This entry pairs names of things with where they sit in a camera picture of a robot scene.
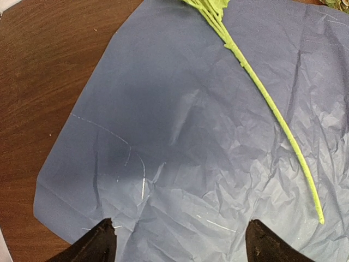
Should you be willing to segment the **blue wrapping paper sheet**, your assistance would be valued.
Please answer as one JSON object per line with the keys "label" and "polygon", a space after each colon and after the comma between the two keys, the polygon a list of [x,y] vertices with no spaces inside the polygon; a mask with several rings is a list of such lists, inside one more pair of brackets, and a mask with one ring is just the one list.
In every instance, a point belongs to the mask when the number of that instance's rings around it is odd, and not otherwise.
{"label": "blue wrapping paper sheet", "polygon": [[348,261],[348,15],[231,1],[223,22],[287,122],[193,7],[144,1],[109,42],[37,179],[67,242],[104,218],[117,261],[246,261],[259,219],[315,261]]}

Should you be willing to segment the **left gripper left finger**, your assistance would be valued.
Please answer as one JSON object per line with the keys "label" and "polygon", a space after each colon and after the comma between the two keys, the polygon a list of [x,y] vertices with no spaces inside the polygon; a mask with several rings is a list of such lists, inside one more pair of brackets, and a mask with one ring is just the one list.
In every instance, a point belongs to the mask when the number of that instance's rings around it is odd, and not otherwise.
{"label": "left gripper left finger", "polygon": [[105,218],[74,244],[56,255],[56,261],[111,261],[117,250],[117,235],[111,218]]}

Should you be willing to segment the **orange fake flower stem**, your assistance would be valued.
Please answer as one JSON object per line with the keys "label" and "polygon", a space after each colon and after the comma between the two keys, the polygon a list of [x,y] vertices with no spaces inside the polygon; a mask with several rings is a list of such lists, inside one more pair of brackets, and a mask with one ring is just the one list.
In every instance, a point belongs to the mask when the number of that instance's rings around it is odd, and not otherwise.
{"label": "orange fake flower stem", "polygon": [[223,23],[224,9],[228,7],[229,1],[185,1],[186,4],[195,8],[206,20],[206,22],[211,26],[211,28],[216,32],[220,39],[224,42],[224,47],[229,49],[238,62],[240,66],[244,68],[247,74],[250,76],[251,80],[259,90],[260,94],[263,96],[268,107],[272,111],[275,119],[279,123],[280,127],[284,131],[293,151],[299,161],[299,164],[303,170],[305,178],[308,182],[312,198],[314,200],[315,209],[318,215],[318,220],[320,224],[325,223],[325,217],[323,214],[320,198],[318,196],[317,188],[309,169],[309,166],[305,160],[302,150],[300,149],[295,137],[293,136],[288,124],[284,120],[280,110],[275,104],[274,100],[270,96],[267,89],[264,87],[262,81],[259,79],[252,66],[249,64],[248,60],[243,55],[242,51],[239,49],[238,45],[234,42],[233,38],[229,34]]}

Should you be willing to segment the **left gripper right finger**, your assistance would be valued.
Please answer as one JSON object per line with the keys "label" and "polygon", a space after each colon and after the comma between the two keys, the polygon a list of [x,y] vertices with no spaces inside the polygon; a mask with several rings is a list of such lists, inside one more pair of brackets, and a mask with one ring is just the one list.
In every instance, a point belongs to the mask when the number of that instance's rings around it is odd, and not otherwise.
{"label": "left gripper right finger", "polygon": [[251,220],[245,233],[248,261],[303,261],[303,255],[260,220]]}

